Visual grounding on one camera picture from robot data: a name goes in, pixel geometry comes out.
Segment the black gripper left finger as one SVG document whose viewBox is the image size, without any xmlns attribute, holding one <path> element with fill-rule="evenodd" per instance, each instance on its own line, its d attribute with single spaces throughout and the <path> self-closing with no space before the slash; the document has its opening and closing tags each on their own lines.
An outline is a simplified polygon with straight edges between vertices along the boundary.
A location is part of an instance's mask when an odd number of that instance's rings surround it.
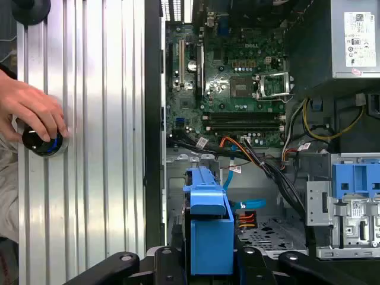
<svg viewBox="0 0 380 285">
<path fill-rule="evenodd" d="M 185 284 L 179 251 L 161 246 L 140 259 L 132 252 L 118 252 L 67 281 L 85 284 Z"/>
</svg>

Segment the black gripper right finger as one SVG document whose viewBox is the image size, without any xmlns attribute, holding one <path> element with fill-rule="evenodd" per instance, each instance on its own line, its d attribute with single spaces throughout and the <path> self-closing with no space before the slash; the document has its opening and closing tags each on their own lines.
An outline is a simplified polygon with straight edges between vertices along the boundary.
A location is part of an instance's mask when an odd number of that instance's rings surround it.
<svg viewBox="0 0 380 285">
<path fill-rule="evenodd" d="M 237 284 L 379 284 L 379 260 L 320 261 L 298 251 L 271 259 L 245 246 L 237 250 Z"/>
</svg>

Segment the person's bare hand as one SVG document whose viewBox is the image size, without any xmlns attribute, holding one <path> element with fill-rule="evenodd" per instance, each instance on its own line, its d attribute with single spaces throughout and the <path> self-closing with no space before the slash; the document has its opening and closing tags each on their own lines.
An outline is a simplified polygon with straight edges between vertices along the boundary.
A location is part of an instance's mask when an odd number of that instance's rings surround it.
<svg viewBox="0 0 380 285">
<path fill-rule="evenodd" d="M 16 116 L 46 142 L 58 133 L 68 136 L 61 105 L 39 89 L 9 77 L 1 71 L 1 134 L 8 140 L 21 141 L 21 135 L 12 126 Z"/>
</svg>

